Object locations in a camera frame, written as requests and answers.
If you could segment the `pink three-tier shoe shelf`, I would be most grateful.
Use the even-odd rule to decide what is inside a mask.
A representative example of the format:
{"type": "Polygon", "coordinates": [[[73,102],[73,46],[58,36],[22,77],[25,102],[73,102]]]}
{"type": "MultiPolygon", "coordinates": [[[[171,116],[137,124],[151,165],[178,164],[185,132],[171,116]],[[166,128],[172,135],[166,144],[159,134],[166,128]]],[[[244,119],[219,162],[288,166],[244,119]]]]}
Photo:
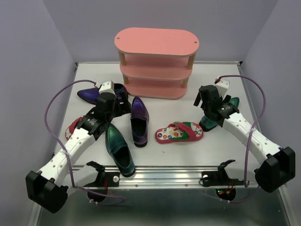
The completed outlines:
{"type": "Polygon", "coordinates": [[[186,30],[130,27],[114,39],[124,86],[132,96],[179,99],[187,92],[196,35],[186,30]]]}

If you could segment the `purple loafer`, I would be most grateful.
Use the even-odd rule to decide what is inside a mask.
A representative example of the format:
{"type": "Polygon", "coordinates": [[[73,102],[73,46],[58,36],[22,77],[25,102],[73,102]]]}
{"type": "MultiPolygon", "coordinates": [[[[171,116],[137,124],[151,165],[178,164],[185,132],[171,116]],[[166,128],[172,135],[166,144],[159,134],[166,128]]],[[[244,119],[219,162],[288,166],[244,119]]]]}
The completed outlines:
{"type": "MultiPolygon", "coordinates": [[[[121,99],[121,93],[124,92],[126,98],[128,98],[127,89],[123,84],[115,83],[114,84],[114,92],[118,99],[121,99]]],[[[78,97],[83,99],[84,101],[96,105],[96,99],[99,97],[99,89],[98,88],[90,88],[90,89],[83,89],[77,92],[78,97]]]]}
{"type": "Polygon", "coordinates": [[[149,113],[139,97],[134,97],[132,101],[130,122],[134,145],[145,147],[148,142],[149,113]]]}

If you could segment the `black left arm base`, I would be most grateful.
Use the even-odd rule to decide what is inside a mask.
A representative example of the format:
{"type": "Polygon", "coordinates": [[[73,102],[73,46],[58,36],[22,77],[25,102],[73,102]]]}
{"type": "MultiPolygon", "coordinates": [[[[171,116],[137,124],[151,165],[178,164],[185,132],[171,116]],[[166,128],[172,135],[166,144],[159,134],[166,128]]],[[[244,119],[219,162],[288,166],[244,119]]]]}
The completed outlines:
{"type": "Polygon", "coordinates": [[[106,171],[103,165],[90,161],[78,173],[78,188],[87,192],[90,203],[95,205],[117,205],[124,201],[122,196],[109,193],[111,187],[119,186],[119,172],[106,171]]]}

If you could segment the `aluminium front rail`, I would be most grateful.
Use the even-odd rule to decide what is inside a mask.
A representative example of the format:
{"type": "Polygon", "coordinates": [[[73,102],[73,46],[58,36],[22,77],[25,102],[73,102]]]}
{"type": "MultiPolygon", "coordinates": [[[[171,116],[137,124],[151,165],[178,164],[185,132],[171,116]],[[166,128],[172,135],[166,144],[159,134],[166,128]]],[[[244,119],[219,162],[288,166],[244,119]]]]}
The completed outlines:
{"type": "MultiPolygon", "coordinates": [[[[67,169],[63,170],[61,175],[57,172],[62,170],[61,166],[52,166],[50,174],[46,175],[43,171],[38,171],[38,176],[45,181],[50,181],[58,187],[63,187],[69,193],[75,188],[78,188],[78,171],[84,166],[76,167],[70,173],[67,169]]],[[[233,162],[229,164],[225,170],[231,179],[238,179],[243,181],[245,175],[241,166],[233,162]]],[[[106,166],[106,171],[119,172],[117,167],[106,166]]],[[[119,186],[111,187],[112,189],[173,189],[173,188],[205,188],[199,184],[202,173],[207,171],[216,171],[215,167],[136,167],[134,175],[131,177],[124,177],[120,173],[119,186]]],[[[228,186],[210,186],[212,188],[226,188],[228,186]]]]}

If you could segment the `red flip-flop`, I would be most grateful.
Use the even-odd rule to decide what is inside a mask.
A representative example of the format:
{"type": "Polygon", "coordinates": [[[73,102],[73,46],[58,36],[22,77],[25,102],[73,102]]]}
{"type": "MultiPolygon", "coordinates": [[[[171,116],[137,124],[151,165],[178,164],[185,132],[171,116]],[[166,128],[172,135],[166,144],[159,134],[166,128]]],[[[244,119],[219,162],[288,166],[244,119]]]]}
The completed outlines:
{"type": "Polygon", "coordinates": [[[74,133],[74,130],[76,128],[77,123],[83,119],[84,116],[80,116],[77,118],[65,131],[65,138],[66,140],[69,140],[72,134],[74,133]]]}
{"type": "Polygon", "coordinates": [[[158,129],[155,139],[160,144],[199,141],[204,135],[200,125],[194,122],[174,122],[158,129]]]}

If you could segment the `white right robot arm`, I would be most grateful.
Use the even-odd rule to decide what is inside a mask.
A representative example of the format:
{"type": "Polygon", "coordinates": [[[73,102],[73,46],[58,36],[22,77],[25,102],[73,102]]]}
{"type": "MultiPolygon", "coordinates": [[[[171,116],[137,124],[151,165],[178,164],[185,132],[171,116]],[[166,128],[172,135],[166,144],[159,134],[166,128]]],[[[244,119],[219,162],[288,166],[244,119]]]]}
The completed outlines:
{"type": "Polygon", "coordinates": [[[248,166],[228,160],[220,164],[216,178],[222,184],[231,180],[254,182],[271,193],[295,178],[295,151],[290,147],[280,147],[252,127],[239,109],[230,103],[231,97],[223,96],[226,91],[218,85],[201,86],[194,105],[200,106],[208,119],[236,137],[257,163],[248,166]]]}

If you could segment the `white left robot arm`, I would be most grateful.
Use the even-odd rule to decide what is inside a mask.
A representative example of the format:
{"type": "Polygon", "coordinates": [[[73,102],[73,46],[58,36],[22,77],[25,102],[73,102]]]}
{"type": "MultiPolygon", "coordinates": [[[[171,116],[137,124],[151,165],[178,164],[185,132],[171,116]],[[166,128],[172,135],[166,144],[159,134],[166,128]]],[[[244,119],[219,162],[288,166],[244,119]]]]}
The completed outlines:
{"type": "Polygon", "coordinates": [[[56,213],[77,189],[85,190],[86,185],[93,184],[103,186],[105,191],[110,179],[106,178],[104,166],[90,161],[76,172],[72,166],[108,130],[112,119],[128,113],[131,108],[125,93],[121,92],[118,97],[110,92],[100,94],[96,106],[76,124],[61,150],[40,170],[31,170],[26,175],[29,199],[56,213]]]}

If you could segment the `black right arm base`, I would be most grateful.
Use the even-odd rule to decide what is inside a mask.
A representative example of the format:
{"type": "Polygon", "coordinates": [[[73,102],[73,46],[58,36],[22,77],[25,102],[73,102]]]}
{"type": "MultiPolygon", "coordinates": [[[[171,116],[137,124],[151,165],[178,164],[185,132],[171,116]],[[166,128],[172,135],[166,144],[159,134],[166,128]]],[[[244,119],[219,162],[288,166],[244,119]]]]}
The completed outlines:
{"type": "Polygon", "coordinates": [[[216,171],[207,171],[202,173],[202,176],[199,180],[199,184],[203,187],[228,186],[227,188],[217,188],[215,192],[220,200],[227,201],[229,203],[238,202],[234,201],[236,197],[235,186],[242,186],[244,184],[241,180],[229,178],[225,168],[233,162],[235,162],[235,160],[227,160],[222,162],[217,167],[216,171]]]}

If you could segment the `red flip-flop centre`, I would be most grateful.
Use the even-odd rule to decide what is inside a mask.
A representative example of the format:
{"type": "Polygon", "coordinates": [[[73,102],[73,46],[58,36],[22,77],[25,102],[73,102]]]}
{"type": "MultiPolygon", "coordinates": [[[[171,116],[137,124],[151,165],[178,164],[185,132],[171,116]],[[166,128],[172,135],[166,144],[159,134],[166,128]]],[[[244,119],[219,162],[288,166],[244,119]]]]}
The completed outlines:
{"type": "Polygon", "coordinates": [[[194,122],[174,122],[158,129],[155,139],[160,144],[199,141],[204,135],[200,125],[194,122]]]}

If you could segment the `red flip-flop left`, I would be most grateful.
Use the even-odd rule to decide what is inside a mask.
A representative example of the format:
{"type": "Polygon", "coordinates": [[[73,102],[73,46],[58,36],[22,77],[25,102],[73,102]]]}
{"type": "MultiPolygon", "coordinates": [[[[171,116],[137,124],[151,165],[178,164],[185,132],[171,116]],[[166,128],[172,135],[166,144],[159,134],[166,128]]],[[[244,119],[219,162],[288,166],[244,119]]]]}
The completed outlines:
{"type": "Polygon", "coordinates": [[[76,128],[77,123],[83,119],[84,116],[80,116],[77,118],[65,131],[65,138],[66,140],[69,140],[72,134],[74,133],[74,130],[76,128]]]}

